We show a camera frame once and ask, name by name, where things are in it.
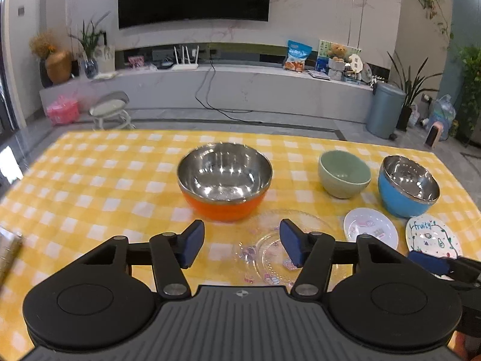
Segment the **small space heater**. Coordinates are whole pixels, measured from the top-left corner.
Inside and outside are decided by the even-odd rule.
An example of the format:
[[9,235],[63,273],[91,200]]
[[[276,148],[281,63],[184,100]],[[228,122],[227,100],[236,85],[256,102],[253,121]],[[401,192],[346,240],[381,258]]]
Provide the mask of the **small space heater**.
[[425,145],[429,149],[434,148],[438,141],[440,141],[443,133],[443,124],[441,122],[434,122],[429,128],[428,135],[426,137]]

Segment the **grey-blue trash bin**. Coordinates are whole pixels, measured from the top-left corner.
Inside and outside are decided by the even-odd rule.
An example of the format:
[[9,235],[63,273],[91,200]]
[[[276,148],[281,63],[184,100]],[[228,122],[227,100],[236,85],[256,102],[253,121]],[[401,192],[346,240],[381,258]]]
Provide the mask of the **grey-blue trash bin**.
[[396,86],[377,82],[372,89],[372,104],[367,119],[368,132],[381,139],[394,133],[406,94]]

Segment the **small round stool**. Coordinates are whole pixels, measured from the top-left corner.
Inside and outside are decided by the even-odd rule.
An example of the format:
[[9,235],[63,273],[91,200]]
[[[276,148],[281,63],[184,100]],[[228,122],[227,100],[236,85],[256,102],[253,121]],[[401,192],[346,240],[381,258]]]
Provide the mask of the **small round stool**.
[[134,130],[131,116],[126,111],[129,102],[129,96],[123,91],[114,91],[102,96],[88,111],[89,116],[93,118],[94,129],[104,131],[104,122],[116,118],[119,121],[118,129]]

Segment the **small white sticker plate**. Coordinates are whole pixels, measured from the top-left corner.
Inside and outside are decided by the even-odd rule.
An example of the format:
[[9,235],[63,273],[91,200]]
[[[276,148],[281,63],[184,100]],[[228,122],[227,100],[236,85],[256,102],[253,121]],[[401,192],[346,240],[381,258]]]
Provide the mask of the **small white sticker plate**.
[[343,220],[346,240],[356,242],[359,235],[367,234],[379,239],[393,249],[399,244],[398,231],[386,215],[375,209],[357,208],[351,210]]

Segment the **yellow checkered tablecloth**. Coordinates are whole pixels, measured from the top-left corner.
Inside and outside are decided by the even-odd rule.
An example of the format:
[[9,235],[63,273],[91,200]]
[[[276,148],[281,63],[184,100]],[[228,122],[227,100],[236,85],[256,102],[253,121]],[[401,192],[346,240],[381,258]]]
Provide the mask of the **yellow checkered tablecloth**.
[[382,210],[372,181],[350,200],[321,186],[318,159],[341,150],[377,174],[381,161],[401,155],[417,161],[440,185],[430,213],[446,223],[470,258],[480,256],[480,212],[453,167],[437,153],[299,136],[214,131],[78,131],[62,134],[14,183],[1,201],[1,225],[24,245],[1,292],[1,354],[21,358],[31,349],[21,307],[26,293],[104,240],[124,235],[142,242],[163,231],[180,232],[198,218],[180,192],[180,160],[205,143],[243,143],[271,162],[273,180],[257,213],[297,210],[343,234],[344,216],[357,207]]

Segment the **white blue small box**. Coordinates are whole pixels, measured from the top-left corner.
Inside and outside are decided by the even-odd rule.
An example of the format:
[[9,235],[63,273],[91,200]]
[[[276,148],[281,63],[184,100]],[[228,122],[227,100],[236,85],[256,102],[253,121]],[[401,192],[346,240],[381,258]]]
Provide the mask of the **white blue small box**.
[[0,228],[0,284],[3,285],[21,249],[23,240],[19,232]]

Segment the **potted tall leaf plant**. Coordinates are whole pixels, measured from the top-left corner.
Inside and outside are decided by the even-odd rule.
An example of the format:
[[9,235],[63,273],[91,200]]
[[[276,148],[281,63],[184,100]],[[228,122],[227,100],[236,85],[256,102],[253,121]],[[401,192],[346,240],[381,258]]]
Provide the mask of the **potted tall leaf plant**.
[[396,129],[399,131],[406,131],[409,124],[409,118],[412,115],[414,101],[422,94],[437,92],[439,89],[431,86],[429,80],[440,77],[443,73],[424,74],[424,68],[429,60],[428,57],[422,61],[417,69],[412,69],[411,65],[407,68],[403,66],[401,58],[396,51],[392,54],[387,53],[387,55],[391,60],[391,66],[396,74],[396,79],[391,80],[391,83],[404,93],[403,105]]

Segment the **large water bottle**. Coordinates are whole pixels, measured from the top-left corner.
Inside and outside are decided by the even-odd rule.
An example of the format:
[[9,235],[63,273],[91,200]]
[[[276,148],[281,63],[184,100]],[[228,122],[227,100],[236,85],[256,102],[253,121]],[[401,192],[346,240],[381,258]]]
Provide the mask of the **large water bottle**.
[[430,106],[429,126],[434,122],[439,122],[443,126],[440,140],[447,140],[449,137],[449,130],[456,118],[456,109],[451,102],[451,95],[445,94],[435,100]]

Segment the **white marble TV bench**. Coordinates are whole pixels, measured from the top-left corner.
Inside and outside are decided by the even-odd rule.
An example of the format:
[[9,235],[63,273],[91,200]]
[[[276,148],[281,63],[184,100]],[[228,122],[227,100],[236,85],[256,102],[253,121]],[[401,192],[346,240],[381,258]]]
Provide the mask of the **white marble TV bench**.
[[318,116],[364,123],[371,104],[369,86],[311,77],[281,68],[203,64],[197,70],[125,69],[106,80],[78,77],[43,89],[41,105],[47,108],[60,96],[75,99],[86,110],[102,96],[123,91],[130,109],[210,108]]

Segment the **blue glass vase plant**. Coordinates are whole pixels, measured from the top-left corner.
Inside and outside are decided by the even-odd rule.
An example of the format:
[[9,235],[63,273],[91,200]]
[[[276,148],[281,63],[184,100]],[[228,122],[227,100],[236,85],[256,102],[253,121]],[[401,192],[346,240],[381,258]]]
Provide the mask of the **blue glass vase plant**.
[[105,33],[101,29],[101,23],[109,16],[110,12],[107,11],[97,19],[97,21],[90,20],[88,23],[82,22],[81,32],[79,35],[69,34],[69,37],[77,40],[82,48],[82,66],[87,78],[94,78],[98,72],[98,64],[95,59],[95,50],[99,45],[100,38]]

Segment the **white Fruity plate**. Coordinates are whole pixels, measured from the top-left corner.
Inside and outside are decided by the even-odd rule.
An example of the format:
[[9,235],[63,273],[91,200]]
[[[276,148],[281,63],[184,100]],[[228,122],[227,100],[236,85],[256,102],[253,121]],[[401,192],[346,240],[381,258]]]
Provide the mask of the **white Fruity plate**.
[[[429,214],[409,218],[405,227],[405,239],[409,252],[414,250],[451,259],[462,255],[461,243],[454,232],[441,220]],[[452,280],[448,276],[436,277]]]

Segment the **golden vase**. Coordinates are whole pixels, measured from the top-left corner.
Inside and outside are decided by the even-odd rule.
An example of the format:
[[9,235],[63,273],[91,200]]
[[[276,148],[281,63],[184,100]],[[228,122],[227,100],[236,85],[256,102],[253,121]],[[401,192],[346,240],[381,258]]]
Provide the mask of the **golden vase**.
[[45,62],[47,76],[53,84],[59,85],[70,80],[72,73],[72,54],[70,51],[50,53]]

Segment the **pink storage box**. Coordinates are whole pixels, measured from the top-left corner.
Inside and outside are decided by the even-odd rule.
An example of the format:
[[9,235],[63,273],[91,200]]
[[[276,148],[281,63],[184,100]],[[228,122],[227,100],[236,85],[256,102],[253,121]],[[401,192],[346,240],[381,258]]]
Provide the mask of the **pink storage box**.
[[53,125],[68,125],[80,116],[78,101],[64,96],[58,97],[47,107],[47,117]]

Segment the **green ceramic bowl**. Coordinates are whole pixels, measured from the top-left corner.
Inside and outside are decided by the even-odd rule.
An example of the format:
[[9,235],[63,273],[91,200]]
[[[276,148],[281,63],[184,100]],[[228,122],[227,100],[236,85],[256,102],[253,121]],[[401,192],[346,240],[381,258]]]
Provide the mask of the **green ceramic bowl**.
[[372,180],[371,171],[364,161],[339,150],[320,156],[318,174],[324,190],[338,199],[350,199],[361,194]]

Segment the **brown teddy bear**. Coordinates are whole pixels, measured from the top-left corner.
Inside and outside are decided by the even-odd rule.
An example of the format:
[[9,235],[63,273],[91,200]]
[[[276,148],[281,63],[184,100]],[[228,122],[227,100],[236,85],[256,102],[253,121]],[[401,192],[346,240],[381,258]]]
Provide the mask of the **brown teddy bear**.
[[352,54],[351,49],[339,43],[331,42],[327,51],[327,56],[331,60],[347,62],[348,57]]

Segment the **white wifi router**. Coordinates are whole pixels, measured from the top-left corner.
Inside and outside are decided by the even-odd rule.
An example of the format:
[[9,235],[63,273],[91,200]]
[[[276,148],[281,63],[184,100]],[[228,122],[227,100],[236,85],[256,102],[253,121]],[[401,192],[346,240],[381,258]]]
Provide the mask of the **white wifi router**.
[[200,48],[190,49],[186,45],[174,47],[174,64],[171,69],[173,71],[190,71],[197,70],[199,67],[198,55]]

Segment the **orange steel bowl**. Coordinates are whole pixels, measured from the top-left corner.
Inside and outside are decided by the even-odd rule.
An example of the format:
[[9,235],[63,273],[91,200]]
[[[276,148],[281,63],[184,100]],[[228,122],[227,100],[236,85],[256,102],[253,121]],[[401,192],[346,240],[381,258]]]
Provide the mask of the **orange steel bowl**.
[[271,186],[270,161],[241,143],[209,143],[193,149],[177,167],[180,191],[199,214],[217,222],[247,218]]

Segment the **blue steel bowl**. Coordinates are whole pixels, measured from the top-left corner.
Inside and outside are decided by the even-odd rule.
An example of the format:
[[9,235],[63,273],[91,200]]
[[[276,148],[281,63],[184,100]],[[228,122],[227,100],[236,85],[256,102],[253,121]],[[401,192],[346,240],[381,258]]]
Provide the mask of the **blue steel bowl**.
[[398,218],[420,216],[440,197],[440,185],[432,174],[417,162],[399,155],[383,159],[378,191],[385,209]]

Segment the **blue snack bag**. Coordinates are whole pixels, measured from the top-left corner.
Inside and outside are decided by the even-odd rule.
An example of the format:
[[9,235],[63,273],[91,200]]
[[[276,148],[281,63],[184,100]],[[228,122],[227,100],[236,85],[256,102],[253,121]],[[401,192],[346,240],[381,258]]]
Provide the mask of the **blue snack bag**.
[[312,47],[301,42],[288,41],[288,51],[283,63],[285,70],[302,73],[307,58],[312,52]]

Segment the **dried yellow flowers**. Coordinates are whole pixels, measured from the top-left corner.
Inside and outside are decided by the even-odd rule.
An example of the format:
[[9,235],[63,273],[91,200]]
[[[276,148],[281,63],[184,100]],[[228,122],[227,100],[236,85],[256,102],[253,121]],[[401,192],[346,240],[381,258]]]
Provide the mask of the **dried yellow flowers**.
[[46,60],[48,56],[57,51],[57,44],[54,34],[50,31],[44,31],[34,35],[29,40],[29,48],[33,55],[40,60]]

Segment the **clear glass plate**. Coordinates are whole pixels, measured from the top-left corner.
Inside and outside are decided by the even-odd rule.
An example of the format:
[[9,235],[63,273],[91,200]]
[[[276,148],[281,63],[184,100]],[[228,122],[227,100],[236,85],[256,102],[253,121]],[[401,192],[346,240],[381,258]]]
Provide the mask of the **clear glass plate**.
[[298,210],[275,209],[256,214],[237,227],[232,261],[239,282],[250,285],[293,287],[300,270],[280,242],[280,222],[288,218],[302,231],[322,232],[344,241],[337,219],[324,220]]

